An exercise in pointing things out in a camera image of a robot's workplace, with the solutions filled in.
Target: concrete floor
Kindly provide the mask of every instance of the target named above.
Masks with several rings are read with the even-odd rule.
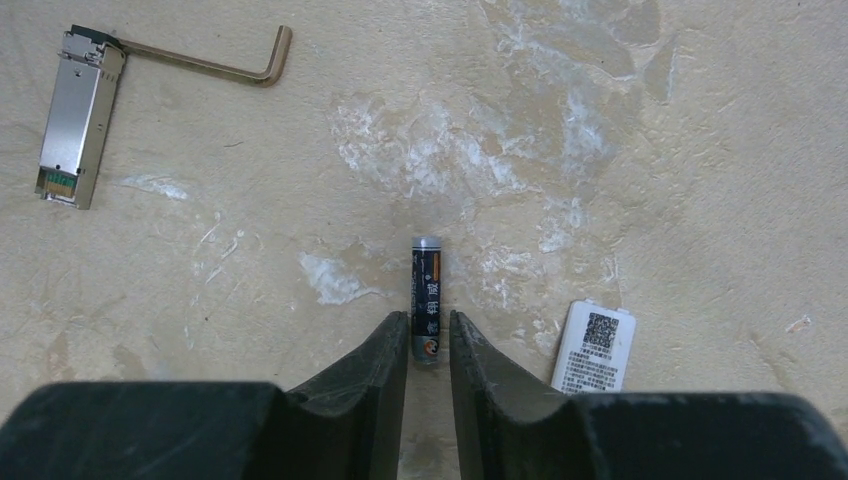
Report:
[[[292,387],[408,305],[548,379],[572,300],[639,325],[627,390],[772,390],[848,437],[848,4],[5,0],[0,416],[71,379]],[[90,211],[32,193],[72,23],[261,68],[130,58]],[[447,365],[410,369],[402,478],[457,478]]]

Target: white stain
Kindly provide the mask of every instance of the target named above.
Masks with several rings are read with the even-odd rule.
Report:
[[[194,348],[194,339],[189,337],[189,335],[188,335],[188,325],[186,325],[183,328],[183,332],[185,332],[185,336],[186,336],[186,347],[188,347],[189,350],[193,349]]]
[[[521,310],[526,294],[544,281],[544,268],[528,252],[507,247],[489,248],[478,260],[480,293],[474,301],[481,307]]]
[[[813,320],[808,315],[804,315],[799,320],[796,320],[796,321],[790,323],[789,325],[787,325],[785,331],[786,331],[786,333],[800,332],[801,330],[809,327],[812,324],[813,324]]]
[[[232,255],[233,252],[235,252],[237,248],[238,248],[238,237],[234,237],[233,240],[230,242],[230,244],[227,245],[226,250],[224,250],[224,252],[221,254],[221,260]]]
[[[218,274],[219,274],[219,273],[221,273],[223,270],[224,270],[224,268],[223,268],[223,267],[221,267],[220,265],[218,265],[217,267],[215,267],[214,269],[212,269],[212,271],[211,271],[211,272],[209,272],[209,276],[208,276],[208,277],[206,277],[206,282],[204,283],[204,285],[209,285],[209,282],[211,282],[212,280],[214,280],[214,279],[215,279],[215,277],[217,277],[217,276],[218,276]]]
[[[533,335],[533,340],[536,346],[539,347],[539,352],[544,355],[552,355],[554,353],[554,344],[556,343],[556,334],[552,330],[543,330],[536,332]]]
[[[585,224],[580,199],[573,198],[571,202],[549,199],[545,211],[548,214],[536,226],[536,230],[541,232],[539,251],[553,253],[574,246],[577,229]]]
[[[214,232],[214,231],[215,231],[215,229],[216,229],[216,228],[218,228],[218,225],[221,225],[221,217],[220,217],[220,214],[216,213],[215,215],[216,215],[216,219],[215,219],[215,220],[216,220],[218,223],[216,223],[215,225],[213,225],[213,226],[212,226],[212,228],[210,228],[210,229],[206,232],[206,234],[205,234],[205,235],[203,235],[203,236],[200,238],[200,241],[199,241],[199,242],[197,242],[197,246],[198,246],[198,247],[199,247],[199,246],[200,246],[203,242],[205,242],[207,239],[209,240],[209,242],[210,242],[210,243],[212,243],[212,242],[214,242],[214,241],[215,241],[215,234],[214,234],[214,233],[212,233],[212,232]]]
[[[485,195],[526,189],[509,162],[484,151],[485,135],[463,128],[438,101],[419,100],[402,112],[364,94],[334,104],[331,132],[339,154],[390,191],[409,198],[463,186]]]
[[[404,268],[406,265],[408,264],[399,258],[390,258],[380,265],[380,270],[384,272],[396,272],[401,268]]]
[[[615,255],[613,255],[612,257],[604,257],[601,262],[603,263],[604,267],[604,273],[601,280],[603,280],[604,283],[609,283],[614,280],[618,280],[618,260],[616,259]]]
[[[382,293],[377,288],[363,285],[359,277],[339,259],[301,252],[298,261],[309,286],[318,292],[321,305],[342,305],[369,293]]]
[[[164,195],[172,200],[188,200],[188,193],[174,185],[173,180],[167,176],[132,175],[121,180],[118,184],[144,192]]]
[[[600,126],[595,115],[575,94],[568,95],[568,117],[565,120],[565,154],[578,160],[606,153]]]

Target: battery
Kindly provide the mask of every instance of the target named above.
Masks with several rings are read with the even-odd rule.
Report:
[[[439,237],[413,237],[412,358],[424,364],[436,363],[439,358],[441,256]]]

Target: metal transceiver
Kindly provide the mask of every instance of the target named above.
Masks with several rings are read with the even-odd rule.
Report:
[[[82,210],[91,206],[112,103],[127,54],[268,87],[283,74],[291,39],[291,29],[281,25],[268,66],[262,72],[251,72],[74,25],[65,32],[59,52],[59,74],[44,131],[35,193]]]
[[[59,56],[35,193],[85,210],[126,54],[116,38],[75,25]]]

